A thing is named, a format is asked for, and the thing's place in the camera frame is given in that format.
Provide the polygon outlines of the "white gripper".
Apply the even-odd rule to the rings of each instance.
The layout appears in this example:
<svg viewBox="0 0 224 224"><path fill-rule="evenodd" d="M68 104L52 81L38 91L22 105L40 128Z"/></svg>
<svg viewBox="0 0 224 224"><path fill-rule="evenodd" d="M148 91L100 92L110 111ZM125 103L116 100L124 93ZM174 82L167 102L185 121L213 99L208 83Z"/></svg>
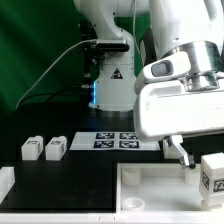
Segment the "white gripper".
<svg viewBox="0 0 224 224"><path fill-rule="evenodd" d="M224 132L224 80L211 91L186 92L178 80L146 85L134 105L134 129L143 142L167 137L182 169L196 168L183 138Z"/></svg>

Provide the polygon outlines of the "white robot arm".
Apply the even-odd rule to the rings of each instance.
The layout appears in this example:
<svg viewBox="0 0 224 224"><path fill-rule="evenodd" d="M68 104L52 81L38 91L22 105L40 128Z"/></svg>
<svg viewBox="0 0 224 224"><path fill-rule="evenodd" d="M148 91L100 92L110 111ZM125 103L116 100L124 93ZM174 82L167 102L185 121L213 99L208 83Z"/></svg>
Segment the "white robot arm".
<svg viewBox="0 0 224 224"><path fill-rule="evenodd" d="M224 130L221 0L73 0L100 64L89 106L130 114L143 142L165 141L185 168L186 137Z"/></svg>

